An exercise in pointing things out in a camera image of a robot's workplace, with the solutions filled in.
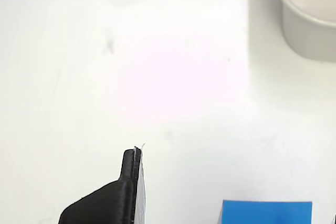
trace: blue object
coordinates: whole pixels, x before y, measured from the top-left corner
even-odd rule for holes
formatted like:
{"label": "blue object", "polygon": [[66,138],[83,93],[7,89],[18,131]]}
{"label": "blue object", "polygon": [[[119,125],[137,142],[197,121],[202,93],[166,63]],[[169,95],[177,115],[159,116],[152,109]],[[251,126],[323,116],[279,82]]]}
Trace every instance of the blue object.
{"label": "blue object", "polygon": [[222,224],[311,224],[311,202],[223,202]]}

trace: white table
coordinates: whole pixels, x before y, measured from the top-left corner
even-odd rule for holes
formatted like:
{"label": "white table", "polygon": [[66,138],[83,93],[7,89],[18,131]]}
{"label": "white table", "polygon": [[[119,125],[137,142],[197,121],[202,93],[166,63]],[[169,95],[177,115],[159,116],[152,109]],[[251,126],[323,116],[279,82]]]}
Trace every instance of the white table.
{"label": "white table", "polygon": [[1,222],[57,224],[146,143],[146,224],[216,223],[223,199],[329,224],[335,81],[279,0],[0,0]]}

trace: blue box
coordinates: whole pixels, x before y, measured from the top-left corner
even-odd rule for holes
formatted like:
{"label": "blue box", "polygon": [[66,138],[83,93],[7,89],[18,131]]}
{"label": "blue box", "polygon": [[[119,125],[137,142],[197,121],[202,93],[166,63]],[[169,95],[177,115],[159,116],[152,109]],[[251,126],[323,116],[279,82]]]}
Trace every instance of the blue box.
{"label": "blue box", "polygon": [[312,202],[224,200],[221,224],[311,224]]}

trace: white container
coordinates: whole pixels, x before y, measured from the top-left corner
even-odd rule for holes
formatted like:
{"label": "white container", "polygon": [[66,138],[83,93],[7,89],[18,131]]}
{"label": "white container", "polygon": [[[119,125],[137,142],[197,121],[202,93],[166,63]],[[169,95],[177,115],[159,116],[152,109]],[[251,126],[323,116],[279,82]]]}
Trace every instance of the white container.
{"label": "white container", "polygon": [[299,55],[336,61],[336,0],[281,0],[283,34]]}

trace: black plastic part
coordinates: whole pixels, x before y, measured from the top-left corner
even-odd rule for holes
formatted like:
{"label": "black plastic part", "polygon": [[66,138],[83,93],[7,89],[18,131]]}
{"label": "black plastic part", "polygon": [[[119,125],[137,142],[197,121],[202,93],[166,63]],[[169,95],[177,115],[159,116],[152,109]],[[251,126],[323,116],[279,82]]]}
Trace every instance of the black plastic part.
{"label": "black plastic part", "polygon": [[140,160],[140,149],[125,151],[120,178],[67,207],[59,224],[134,223]]}

